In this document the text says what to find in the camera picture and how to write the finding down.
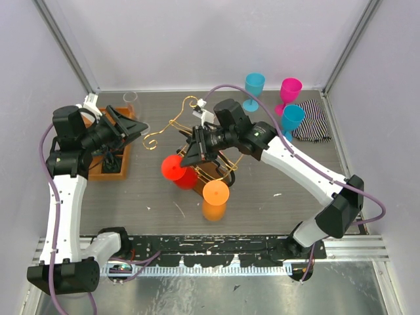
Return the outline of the clear champagne flute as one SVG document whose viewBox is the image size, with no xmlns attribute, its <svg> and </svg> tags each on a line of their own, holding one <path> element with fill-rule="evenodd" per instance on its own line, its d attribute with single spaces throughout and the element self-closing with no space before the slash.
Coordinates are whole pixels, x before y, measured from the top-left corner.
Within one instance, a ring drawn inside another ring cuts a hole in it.
<svg viewBox="0 0 420 315">
<path fill-rule="evenodd" d="M 138 94 L 134 91 L 126 92 L 123 95 L 123 100 L 127 107 L 131 109 L 132 112 L 135 114 L 135 119 L 147 126 L 147 128 L 141 133 L 141 135 L 147 135 L 150 132 L 150 125 L 146 122 L 145 118 L 143 117 L 144 114 L 142 113 L 142 107 L 140 105 Z"/>
</svg>

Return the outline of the red wine glass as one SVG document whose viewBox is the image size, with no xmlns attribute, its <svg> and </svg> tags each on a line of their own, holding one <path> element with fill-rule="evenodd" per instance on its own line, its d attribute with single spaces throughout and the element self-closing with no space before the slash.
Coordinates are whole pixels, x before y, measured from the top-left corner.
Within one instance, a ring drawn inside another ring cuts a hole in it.
<svg viewBox="0 0 420 315">
<path fill-rule="evenodd" d="M 195 187 L 198 176 L 191 167 L 180 165 L 182 157 L 180 155 L 170 155 L 161 164 L 161 173 L 167 180 L 173 181 L 183 190 L 191 190 Z"/>
</svg>

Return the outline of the orange wine glass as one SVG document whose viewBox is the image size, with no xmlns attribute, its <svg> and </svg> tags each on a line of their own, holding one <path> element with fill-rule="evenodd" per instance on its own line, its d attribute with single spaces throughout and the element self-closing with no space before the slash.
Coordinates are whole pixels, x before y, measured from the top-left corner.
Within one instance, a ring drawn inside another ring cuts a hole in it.
<svg viewBox="0 0 420 315">
<path fill-rule="evenodd" d="M 203 216 L 209 221 L 219 221 L 226 211 L 230 197 L 227 184 L 221 180 L 211 180 L 203 187 Z"/>
</svg>

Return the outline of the blue wine glass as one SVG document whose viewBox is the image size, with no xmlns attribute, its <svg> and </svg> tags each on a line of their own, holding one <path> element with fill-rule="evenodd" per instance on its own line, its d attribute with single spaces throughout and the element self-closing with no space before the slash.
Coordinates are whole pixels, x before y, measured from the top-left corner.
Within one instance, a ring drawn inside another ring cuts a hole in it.
<svg viewBox="0 0 420 315">
<path fill-rule="evenodd" d="M 258 98 L 264 88 L 265 76 L 261 73 L 250 73 L 245 78 L 245 90 Z M 253 98 L 249 98 L 243 102 L 244 110 L 248 112 L 255 112 L 259 108 L 259 104 Z"/>
<path fill-rule="evenodd" d="M 283 136 L 291 142 L 293 137 L 291 132 L 299 127 L 305 118 L 305 111 L 296 104 L 287 105 L 283 110 L 281 124 Z"/>
</svg>

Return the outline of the pink wine glass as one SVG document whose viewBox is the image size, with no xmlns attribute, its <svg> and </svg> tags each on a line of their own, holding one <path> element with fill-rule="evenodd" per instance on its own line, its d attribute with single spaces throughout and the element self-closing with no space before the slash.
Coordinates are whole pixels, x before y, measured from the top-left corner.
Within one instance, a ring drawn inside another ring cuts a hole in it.
<svg viewBox="0 0 420 315">
<path fill-rule="evenodd" d="M 275 107 L 275 113 L 277 115 L 282 116 L 284 108 L 298 98 L 302 87 L 303 84 L 301 81 L 295 77 L 288 77 L 283 80 L 280 88 L 281 103 Z"/>
</svg>

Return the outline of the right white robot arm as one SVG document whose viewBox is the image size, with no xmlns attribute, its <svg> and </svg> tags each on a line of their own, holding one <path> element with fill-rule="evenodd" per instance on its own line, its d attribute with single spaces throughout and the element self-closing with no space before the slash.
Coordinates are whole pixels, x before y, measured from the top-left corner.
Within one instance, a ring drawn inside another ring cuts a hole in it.
<svg viewBox="0 0 420 315">
<path fill-rule="evenodd" d="M 363 180 L 337 174 L 291 146 L 270 124 L 253 123 L 239 102 L 229 98 L 205 110 L 206 102 L 199 99 L 193 113 L 201 124 L 192 129 L 189 145 L 181 165 L 198 166 L 215 161 L 221 151 L 237 148 L 244 155 L 270 165 L 310 192 L 323 209 L 312 218 L 300 222 L 288 235 L 286 249 L 301 259 L 316 242 L 326 238 L 342 238 L 362 210 Z"/>
</svg>

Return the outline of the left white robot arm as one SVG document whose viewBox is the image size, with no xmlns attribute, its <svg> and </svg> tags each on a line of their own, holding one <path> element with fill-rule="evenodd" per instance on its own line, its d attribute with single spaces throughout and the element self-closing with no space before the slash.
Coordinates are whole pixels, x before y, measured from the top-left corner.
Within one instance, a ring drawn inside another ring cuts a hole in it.
<svg viewBox="0 0 420 315">
<path fill-rule="evenodd" d="M 119 113 L 112 106 L 93 116 L 86 126 L 80 105 L 64 106 L 52 115 L 56 131 L 50 154 L 42 159 L 50 188 L 45 244 L 37 266 L 27 269 L 28 281 L 48 295 L 92 293 L 101 268 L 114 257 L 126 259 L 131 243 L 123 227 L 105 228 L 82 250 L 79 228 L 81 205 L 93 153 L 105 146 L 120 150 L 140 137 L 148 124 Z"/>
</svg>

